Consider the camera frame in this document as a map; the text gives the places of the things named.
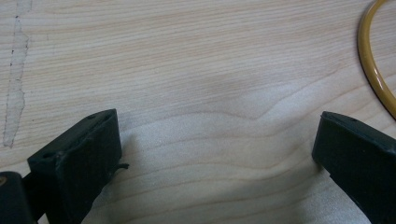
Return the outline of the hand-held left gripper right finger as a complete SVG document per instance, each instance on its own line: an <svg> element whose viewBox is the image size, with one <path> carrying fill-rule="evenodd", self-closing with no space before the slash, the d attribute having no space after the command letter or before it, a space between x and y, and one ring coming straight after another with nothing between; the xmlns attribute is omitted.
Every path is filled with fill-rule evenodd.
<svg viewBox="0 0 396 224"><path fill-rule="evenodd" d="M396 224L396 139L325 111L312 157L372 224Z"/></svg>

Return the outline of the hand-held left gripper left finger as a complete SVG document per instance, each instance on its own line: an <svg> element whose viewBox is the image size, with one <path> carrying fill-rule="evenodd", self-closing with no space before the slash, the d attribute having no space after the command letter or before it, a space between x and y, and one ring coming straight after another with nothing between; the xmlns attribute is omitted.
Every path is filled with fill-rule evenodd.
<svg viewBox="0 0 396 224"><path fill-rule="evenodd" d="M82 119L28 158L34 219L80 224L103 187L123 165L117 111Z"/></svg>

